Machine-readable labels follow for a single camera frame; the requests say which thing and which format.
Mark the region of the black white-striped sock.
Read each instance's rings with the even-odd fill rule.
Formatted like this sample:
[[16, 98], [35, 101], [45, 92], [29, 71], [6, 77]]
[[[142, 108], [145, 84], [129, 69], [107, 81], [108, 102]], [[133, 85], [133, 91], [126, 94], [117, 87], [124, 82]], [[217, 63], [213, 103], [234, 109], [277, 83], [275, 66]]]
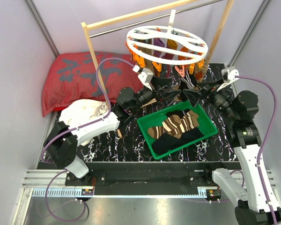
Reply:
[[198, 83], [195, 79], [194, 74], [189, 74], [189, 71], [185, 70], [184, 77], [181, 77], [181, 83], [180, 83], [181, 90], [184, 89], [194, 90], [197, 88], [197, 85]]

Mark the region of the white round clip hanger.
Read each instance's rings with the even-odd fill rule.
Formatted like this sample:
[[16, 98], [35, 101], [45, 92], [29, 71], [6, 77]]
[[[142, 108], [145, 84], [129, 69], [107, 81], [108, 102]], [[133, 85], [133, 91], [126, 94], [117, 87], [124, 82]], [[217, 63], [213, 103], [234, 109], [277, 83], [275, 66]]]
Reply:
[[[126, 36], [126, 46], [129, 49], [129, 52], [135, 56], [138, 62], [148, 59], [156, 64], [169, 64], [169, 65], [188, 65], [193, 63], [202, 63], [207, 52], [208, 46], [206, 42], [200, 37], [178, 28], [173, 27], [175, 19], [176, 10], [172, 10], [170, 13], [169, 23], [167, 26], [140, 26], [135, 29], [130, 30]], [[153, 44], [154, 38], [160, 38], [165, 47], [158, 47]], [[136, 39], [152, 39], [152, 44], [145, 44], [142, 42], [136, 41]], [[172, 50], [167, 48], [167, 40], [171, 39], [177, 42], [177, 50]], [[140, 50], [139, 47], [151, 49], [153, 55], [148, 55]], [[181, 47], [189, 49], [188, 52], [180, 51]], [[154, 50], [160, 51], [160, 55], [155, 55]], [[164, 59], [163, 56], [165, 53], [174, 54], [172, 60]], [[184, 56], [186, 60], [178, 60], [178, 55]]]

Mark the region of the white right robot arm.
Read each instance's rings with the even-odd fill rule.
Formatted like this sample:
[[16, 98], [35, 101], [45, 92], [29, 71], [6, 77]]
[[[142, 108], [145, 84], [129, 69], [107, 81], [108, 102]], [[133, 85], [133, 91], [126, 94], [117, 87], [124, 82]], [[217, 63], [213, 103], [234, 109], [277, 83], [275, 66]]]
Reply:
[[183, 90], [192, 106], [201, 100], [211, 104], [228, 121], [227, 138], [241, 166], [246, 187], [241, 187], [226, 168], [216, 168], [203, 174], [204, 182], [218, 185], [234, 206], [240, 225], [281, 224], [281, 206], [273, 193], [262, 158], [259, 131], [253, 121], [259, 111], [258, 96], [241, 91], [232, 101], [217, 83], [208, 83], [200, 90]]

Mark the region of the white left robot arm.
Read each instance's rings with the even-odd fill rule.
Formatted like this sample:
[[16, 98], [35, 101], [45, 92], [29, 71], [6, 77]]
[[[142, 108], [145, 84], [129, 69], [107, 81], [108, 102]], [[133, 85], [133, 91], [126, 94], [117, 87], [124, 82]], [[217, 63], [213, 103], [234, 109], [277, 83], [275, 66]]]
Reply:
[[128, 124], [134, 114], [151, 100], [169, 105], [180, 93], [181, 90], [165, 90], [160, 86], [144, 87], [137, 93], [130, 87], [123, 88], [116, 104], [103, 115], [74, 127], [57, 122], [44, 142], [44, 152], [56, 168], [71, 172], [79, 184], [88, 185], [92, 174], [86, 163], [77, 156], [77, 147], [88, 139]]

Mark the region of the argyle brown hanging sock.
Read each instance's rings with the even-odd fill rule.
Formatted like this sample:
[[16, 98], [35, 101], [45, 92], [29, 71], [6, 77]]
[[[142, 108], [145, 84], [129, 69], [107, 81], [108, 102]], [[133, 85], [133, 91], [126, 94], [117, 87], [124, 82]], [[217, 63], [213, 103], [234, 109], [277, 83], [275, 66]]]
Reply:
[[203, 67], [201, 69], [199, 69], [198, 64], [195, 65], [194, 76], [195, 76], [195, 79], [198, 83], [202, 82], [204, 76], [206, 75], [208, 65], [209, 65], [208, 62], [204, 62]]

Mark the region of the green plastic tray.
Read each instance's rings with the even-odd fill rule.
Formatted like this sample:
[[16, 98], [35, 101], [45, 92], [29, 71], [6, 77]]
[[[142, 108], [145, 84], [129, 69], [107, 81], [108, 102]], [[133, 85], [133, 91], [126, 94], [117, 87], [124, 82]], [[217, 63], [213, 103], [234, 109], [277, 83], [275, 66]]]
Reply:
[[137, 120], [154, 159], [161, 159], [182, 148], [218, 133], [200, 105], [189, 101], [169, 106]]

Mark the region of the olive brown hanging sock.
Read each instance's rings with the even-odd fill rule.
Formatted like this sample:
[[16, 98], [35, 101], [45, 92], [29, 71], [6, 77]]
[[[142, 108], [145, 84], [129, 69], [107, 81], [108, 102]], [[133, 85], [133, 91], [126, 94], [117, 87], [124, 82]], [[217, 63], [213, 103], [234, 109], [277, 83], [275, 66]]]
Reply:
[[[149, 44], [151, 45], [152, 44], [152, 39], [144, 39], [144, 40], [141, 40], [141, 39], [136, 39], [136, 41], [138, 42], [142, 42], [142, 43], [145, 43], [145, 44]], [[153, 55], [153, 52], [151, 49], [148, 49], [148, 48], [143, 48], [143, 47], [139, 47], [138, 46], [138, 50], [142, 51], [143, 53], [146, 53], [148, 55]], [[137, 59], [135, 58], [135, 56], [133, 55], [133, 60], [136, 62], [136, 64], [138, 66], [140, 66], [141, 68], [148, 68], [150, 69], [152, 72], [153, 72], [153, 75], [154, 76], [158, 76], [158, 71], [156, 71], [155, 67], [153, 66], [152, 64], [152, 61], [148, 60], [148, 59], [144, 59], [141, 64], [137, 61]]]

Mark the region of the orange hanging sock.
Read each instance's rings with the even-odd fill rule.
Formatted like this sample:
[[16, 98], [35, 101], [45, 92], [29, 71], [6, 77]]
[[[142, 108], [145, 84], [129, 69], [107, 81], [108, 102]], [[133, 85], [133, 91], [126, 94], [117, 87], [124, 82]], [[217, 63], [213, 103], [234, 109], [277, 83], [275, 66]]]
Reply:
[[[168, 39], [168, 40], [167, 40], [167, 48], [168, 48], [168, 49], [172, 49], [172, 50], [177, 50], [178, 44], [177, 44], [176, 41], [171, 40], [171, 39]], [[186, 53], [187, 53], [187, 52], [189, 51], [189, 49], [187, 49], [187, 48], [185, 48], [184, 46], [182, 46], [181, 49], [180, 49], [180, 51], [186, 52]], [[163, 56], [163, 58], [164, 58], [164, 59], [168, 59], [168, 60], [172, 60], [174, 56], [176, 56], [176, 55], [170, 54], [170, 53], [165, 53], [165, 55]], [[178, 55], [177, 57], [178, 57], [178, 60], [186, 60], [186, 59], [187, 59], [186, 57], [180, 56], [180, 55]]]

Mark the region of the purple hanging sock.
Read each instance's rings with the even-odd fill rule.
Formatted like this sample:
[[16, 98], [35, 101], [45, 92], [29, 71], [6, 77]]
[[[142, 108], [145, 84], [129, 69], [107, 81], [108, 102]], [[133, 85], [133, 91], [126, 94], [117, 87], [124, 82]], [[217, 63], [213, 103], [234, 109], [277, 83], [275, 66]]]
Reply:
[[[153, 39], [153, 44], [154, 44], [155, 46], [158, 46], [158, 47], [165, 47], [164, 42], [163, 42], [160, 38], [154, 38], [154, 39]], [[157, 50], [154, 50], [154, 54], [155, 54], [155, 55], [160, 55], [161, 52], [160, 52], [160, 51], [157, 51]]]

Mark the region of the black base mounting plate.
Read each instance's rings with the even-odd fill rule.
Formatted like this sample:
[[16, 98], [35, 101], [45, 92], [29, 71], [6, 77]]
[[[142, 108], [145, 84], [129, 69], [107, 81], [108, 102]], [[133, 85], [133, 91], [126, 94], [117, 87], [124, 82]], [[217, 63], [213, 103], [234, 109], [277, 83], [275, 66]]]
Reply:
[[137, 197], [203, 197], [211, 183], [213, 169], [240, 169], [238, 162], [91, 162], [90, 171], [82, 179], [72, 173], [66, 186], [95, 185], [95, 196], [119, 195]]

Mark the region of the white crumpled cloth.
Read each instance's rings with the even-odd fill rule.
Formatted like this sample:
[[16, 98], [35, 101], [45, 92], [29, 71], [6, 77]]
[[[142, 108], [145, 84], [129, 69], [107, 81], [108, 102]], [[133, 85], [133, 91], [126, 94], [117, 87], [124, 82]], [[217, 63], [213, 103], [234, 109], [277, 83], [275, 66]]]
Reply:
[[[106, 102], [80, 99], [61, 111], [59, 122], [64, 122], [65, 125], [69, 126], [69, 129], [77, 128], [105, 116], [107, 112], [108, 106]], [[94, 136], [108, 132], [109, 127], [106, 121], [101, 121], [83, 127], [78, 131], [73, 131], [72, 134], [77, 137], [75, 146], [86, 145]]]

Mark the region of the metal hanging rod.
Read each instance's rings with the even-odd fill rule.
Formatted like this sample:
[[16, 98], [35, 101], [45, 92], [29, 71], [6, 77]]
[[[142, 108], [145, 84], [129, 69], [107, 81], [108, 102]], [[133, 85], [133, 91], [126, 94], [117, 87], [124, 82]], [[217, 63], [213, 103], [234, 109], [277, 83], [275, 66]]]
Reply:
[[[221, 2], [221, 1], [223, 1], [223, 0], [213, 0], [213, 1], [206, 2], [206, 3], [202, 3], [200, 5], [196, 5], [196, 6], [193, 6], [193, 7], [189, 7], [189, 8], [179, 10], [179, 11], [176, 12], [176, 14], [180, 14], [180, 13], [184, 13], [184, 12], [191, 11], [191, 10], [194, 10], [194, 9], [202, 8], [204, 6], [212, 5], [212, 4], [215, 4], [217, 2]], [[159, 20], [159, 19], [162, 19], [162, 18], [166, 18], [166, 17], [169, 17], [169, 16], [170, 16], [170, 13], [165, 14], [165, 15], [156, 16], [156, 17], [153, 17], [153, 18], [150, 18], [150, 19], [147, 19], [147, 20], [142, 20], [142, 21], [139, 21], [139, 22], [127, 24], [125, 26], [120, 26], [120, 27], [117, 27], [117, 28], [114, 28], [114, 29], [99, 32], [99, 33], [90, 35], [89, 37], [90, 38], [96, 38], [96, 37], [103, 36], [103, 35], [110, 34], [110, 33], [114, 33], [114, 32], [117, 32], [117, 31], [120, 31], [120, 30], [123, 30], [123, 29], [134, 27], [136, 25], [141, 25], [141, 24], [156, 21], [156, 20]]]

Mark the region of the red patterned pillow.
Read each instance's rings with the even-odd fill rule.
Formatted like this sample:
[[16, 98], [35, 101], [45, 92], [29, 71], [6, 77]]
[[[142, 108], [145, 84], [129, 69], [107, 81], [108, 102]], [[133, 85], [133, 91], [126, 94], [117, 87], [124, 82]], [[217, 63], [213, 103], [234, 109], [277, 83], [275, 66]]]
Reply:
[[[134, 92], [143, 88], [138, 75], [133, 71], [135, 65], [129, 54], [96, 52], [97, 62], [108, 98], [115, 103], [119, 92], [131, 87]], [[79, 99], [104, 101], [98, 87], [96, 69], [89, 52], [64, 53], [51, 65], [42, 93], [42, 114], [60, 111]]]

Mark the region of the wooden drying rack frame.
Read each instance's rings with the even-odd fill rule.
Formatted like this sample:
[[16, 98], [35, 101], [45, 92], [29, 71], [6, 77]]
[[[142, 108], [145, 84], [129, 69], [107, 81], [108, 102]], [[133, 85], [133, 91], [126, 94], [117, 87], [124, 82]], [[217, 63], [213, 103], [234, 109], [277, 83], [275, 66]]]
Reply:
[[[103, 21], [100, 21], [100, 22], [92, 23], [92, 24], [86, 24], [85, 22], [81, 23], [84, 34], [85, 34], [85, 38], [86, 38], [88, 46], [89, 46], [91, 58], [93, 60], [93, 63], [94, 63], [95, 69], [96, 69], [96, 80], [97, 80], [97, 83], [98, 83], [98, 87], [103, 92], [103, 95], [104, 95], [104, 98], [105, 98], [105, 101], [106, 101], [108, 107], [111, 106], [110, 100], [108, 99], [107, 92], [105, 90], [105, 86], [104, 86], [102, 76], [101, 76], [101, 72], [100, 72], [100, 69], [99, 69], [101, 65], [100, 65], [100, 63], [97, 62], [95, 51], [94, 51], [94, 48], [93, 48], [93, 45], [92, 45], [92, 42], [91, 42], [91, 38], [89, 37], [89, 32], [91, 30], [101, 28], [101, 27], [105, 27], [107, 25], [116, 24], [116, 23], [119, 23], [119, 22], [122, 22], [122, 21], [127, 21], [127, 20], [130, 20], [130, 19], [138, 18], [138, 17], [145, 16], [145, 15], [150, 15], [150, 14], [153, 14], [153, 13], [156, 13], [156, 12], [164, 11], [166, 9], [170, 9], [172, 11], [175, 7], [182, 6], [182, 5], [185, 5], [185, 4], [188, 4], [188, 3], [189, 3], [188, 0], [178, 0], [178, 1], [175, 1], [175, 2], [159, 5], [159, 6], [156, 6], [156, 7], [151, 7], [151, 8], [148, 8], [148, 9], [143, 9], [143, 10], [140, 10], [140, 11], [136, 11], [136, 12], [121, 15], [121, 16], [117, 16], [117, 17], [114, 17], [114, 18], [111, 18], [111, 19], [103, 20]], [[219, 40], [219, 37], [222, 33], [223, 27], [224, 27], [224, 25], [226, 23], [226, 20], [227, 20], [229, 14], [230, 14], [233, 3], [234, 2], [232, 0], [229, 0], [226, 3], [226, 6], [225, 6], [225, 9], [224, 9], [223, 14], [221, 16], [220, 22], [218, 24], [216, 33], [214, 35], [212, 44], [211, 44], [210, 47], [208, 47], [208, 52], [207, 52], [207, 54], [204, 58], [205, 61], [211, 59], [211, 57], [213, 55], [213, 52], [215, 50], [215, 47], [216, 47], [217, 42]], [[137, 71], [140, 68], [141, 68], [140, 66], [133, 66], [134, 71]]]

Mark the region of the aluminium rail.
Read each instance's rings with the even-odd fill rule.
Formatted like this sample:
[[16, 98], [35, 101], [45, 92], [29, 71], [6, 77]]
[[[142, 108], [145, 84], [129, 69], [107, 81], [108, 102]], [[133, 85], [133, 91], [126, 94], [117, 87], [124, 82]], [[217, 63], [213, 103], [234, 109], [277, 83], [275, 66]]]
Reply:
[[62, 170], [28, 170], [22, 188], [32, 189], [36, 197], [87, 198], [94, 195], [93, 186], [66, 186], [67, 173]]

